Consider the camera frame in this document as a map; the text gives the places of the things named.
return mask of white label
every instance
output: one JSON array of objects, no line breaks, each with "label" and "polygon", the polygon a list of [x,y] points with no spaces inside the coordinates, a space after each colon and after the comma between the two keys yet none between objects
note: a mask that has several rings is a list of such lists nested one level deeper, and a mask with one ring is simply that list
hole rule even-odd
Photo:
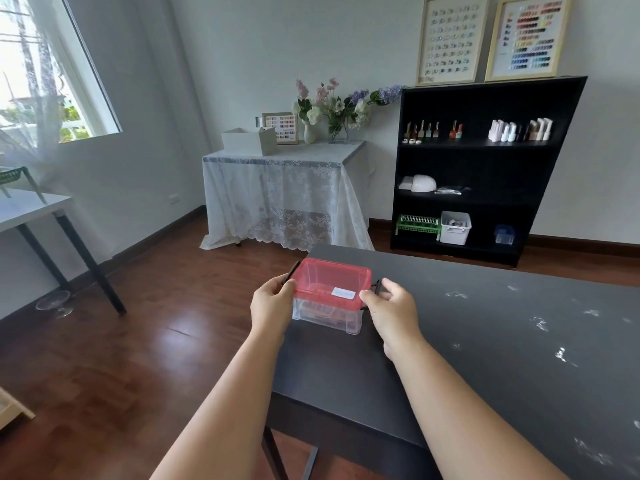
[{"label": "white label", "polygon": [[334,288],[331,292],[333,296],[339,296],[340,298],[353,299],[356,296],[355,291],[343,290],[342,288]]}]

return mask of red lid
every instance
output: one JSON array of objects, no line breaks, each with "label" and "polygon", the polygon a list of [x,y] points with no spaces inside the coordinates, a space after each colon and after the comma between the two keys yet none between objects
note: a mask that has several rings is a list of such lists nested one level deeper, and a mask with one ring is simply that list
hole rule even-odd
[{"label": "red lid", "polygon": [[371,288],[371,270],[322,259],[305,258],[292,278],[297,282],[295,298],[343,308],[361,309],[360,291]]}]

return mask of hand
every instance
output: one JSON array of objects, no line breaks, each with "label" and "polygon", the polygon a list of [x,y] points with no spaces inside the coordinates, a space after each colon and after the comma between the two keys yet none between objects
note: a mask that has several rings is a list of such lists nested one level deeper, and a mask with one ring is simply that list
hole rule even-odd
[{"label": "hand", "polygon": [[282,285],[286,274],[270,279],[253,293],[251,331],[259,335],[281,338],[293,315],[293,291],[296,282]]},{"label": "hand", "polygon": [[384,340],[385,354],[391,361],[413,340],[424,340],[418,327],[418,311],[409,291],[386,278],[382,285],[389,292],[377,296],[363,290],[360,298],[369,307],[373,325]]}]

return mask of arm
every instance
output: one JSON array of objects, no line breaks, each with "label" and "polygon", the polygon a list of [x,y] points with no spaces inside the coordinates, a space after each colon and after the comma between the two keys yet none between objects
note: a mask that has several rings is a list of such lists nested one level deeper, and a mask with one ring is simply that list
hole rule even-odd
[{"label": "arm", "polygon": [[411,294],[386,278],[382,284],[389,293],[360,297],[444,480],[567,480],[425,341]]},{"label": "arm", "polygon": [[151,480],[249,479],[262,440],[278,350],[291,321],[292,280],[253,294],[252,329]]}]

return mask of white vase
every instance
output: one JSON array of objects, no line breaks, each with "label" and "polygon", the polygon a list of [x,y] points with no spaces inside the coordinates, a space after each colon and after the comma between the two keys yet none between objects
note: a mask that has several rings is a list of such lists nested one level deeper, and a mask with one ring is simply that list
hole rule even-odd
[{"label": "white vase", "polygon": [[305,143],[313,144],[316,142],[316,135],[314,135],[313,129],[311,129],[311,125],[304,121],[305,123]]}]

